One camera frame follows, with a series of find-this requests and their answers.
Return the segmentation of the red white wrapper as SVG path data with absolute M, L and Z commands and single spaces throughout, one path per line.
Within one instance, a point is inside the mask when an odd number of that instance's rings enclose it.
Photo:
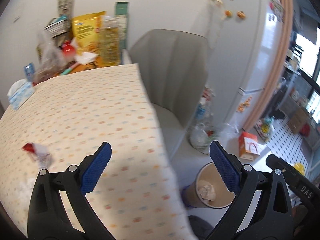
M 31 158 L 31 161 L 38 164 L 40 170 L 48 169 L 50 167 L 52 156 L 46 146 L 36 144 L 34 142 L 29 142 L 22 147 L 22 150 L 27 152 L 27 154 Z

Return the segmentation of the white tissue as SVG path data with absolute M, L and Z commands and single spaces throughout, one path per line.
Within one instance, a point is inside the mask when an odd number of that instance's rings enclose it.
M 211 183 L 205 180 L 199 180 L 197 190 L 203 200 L 214 201 L 216 199 L 216 192 Z

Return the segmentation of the cream round trash bin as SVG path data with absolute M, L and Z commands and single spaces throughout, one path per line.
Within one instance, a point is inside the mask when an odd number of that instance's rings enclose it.
M 190 208 L 223 209 L 231 205 L 234 197 L 213 162 L 204 165 L 182 192 L 183 202 Z

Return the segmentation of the clear trash bag on floor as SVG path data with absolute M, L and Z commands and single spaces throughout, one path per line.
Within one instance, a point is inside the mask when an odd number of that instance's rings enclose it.
M 199 123 L 192 128 L 189 143 L 195 150 L 208 155 L 212 141 L 217 140 L 220 145 L 227 146 L 227 142 L 236 137 L 238 133 L 239 128 L 236 125 L 223 123 L 214 126 Z

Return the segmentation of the orange white paper bag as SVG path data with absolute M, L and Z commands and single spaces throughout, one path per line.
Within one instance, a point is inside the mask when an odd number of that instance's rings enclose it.
M 248 132 L 242 132 L 238 138 L 239 157 L 241 159 L 254 161 L 260 155 L 258 138 Z

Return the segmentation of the colourful smiley bag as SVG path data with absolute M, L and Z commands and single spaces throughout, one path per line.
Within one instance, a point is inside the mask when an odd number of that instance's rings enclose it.
M 265 141 L 268 142 L 274 133 L 274 117 L 266 117 L 259 119 L 255 124 L 254 128 L 260 137 Z

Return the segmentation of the blue white tissue box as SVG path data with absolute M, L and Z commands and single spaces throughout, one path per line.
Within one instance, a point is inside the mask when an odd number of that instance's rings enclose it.
M 33 84 L 27 79 L 21 79 L 10 87 L 7 97 L 12 108 L 18 110 L 34 93 Z

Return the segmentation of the white crumpled napkin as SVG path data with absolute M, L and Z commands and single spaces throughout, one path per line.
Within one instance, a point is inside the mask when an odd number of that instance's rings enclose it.
M 74 59 L 80 65 L 86 65 L 94 62 L 98 57 L 96 53 L 83 52 L 81 55 L 76 54 Z

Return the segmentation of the large yellow oil bottle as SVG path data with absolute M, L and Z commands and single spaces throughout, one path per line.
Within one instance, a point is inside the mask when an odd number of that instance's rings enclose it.
M 102 63 L 105 66 L 120 64 L 119 28 L 113 16 L 103 17 L 99 28 L 99 49 Z

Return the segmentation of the blue drink can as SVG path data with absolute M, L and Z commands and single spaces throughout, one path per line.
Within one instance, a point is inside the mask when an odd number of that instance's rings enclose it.
M 29 82 L 33 82 L 33 77 L 35 74 L 34 64 L 31 62 L 24 67 L 24 73 Z

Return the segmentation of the clear plastic bag with food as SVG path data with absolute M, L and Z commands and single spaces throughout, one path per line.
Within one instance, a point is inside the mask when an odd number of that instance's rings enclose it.
M 37 33 L 38 52 L 40 52 L 40 66 L 35 70 L 33 83 L 44 82 L 56 74 L 61 73 L 67 66 L 62 50 L 55 45 L 50 34 L 41 29 Z

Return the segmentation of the grey upholstered chair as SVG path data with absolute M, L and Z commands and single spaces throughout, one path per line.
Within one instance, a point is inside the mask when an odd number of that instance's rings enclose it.
M 169 159 L 196 113 L 207 81 L 207 39 L 184 31 L 153 29 L 129 50 L 138 64 Z

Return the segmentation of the yellow snack bag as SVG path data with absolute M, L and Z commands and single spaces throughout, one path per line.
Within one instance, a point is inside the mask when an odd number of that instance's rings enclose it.
M 76 53 L 96 53 L 99 50 L 99 30 L 106 11 L 76 16 L 72 19 L 73 36 L 76 39 Z

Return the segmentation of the green box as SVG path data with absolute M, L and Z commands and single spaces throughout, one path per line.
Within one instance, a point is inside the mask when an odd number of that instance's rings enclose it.
M 127 29 L 129 24 L 129 2 L 116 2 L 114 15 L 119 29 L 120 51 L 127 48 Z

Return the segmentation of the teal handled tool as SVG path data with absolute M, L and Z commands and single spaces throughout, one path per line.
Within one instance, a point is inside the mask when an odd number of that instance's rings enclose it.
M 71 65 L 70 67 L 68 67 L 67 69 L 65 69 L 65 70 L 60 74 L 60 76 L 69 74 L 69 73 L 70 73 L 74 68 L 76 68 L 78 65 L 79 65 L 78 62 L 76 62 L 75 64 Z

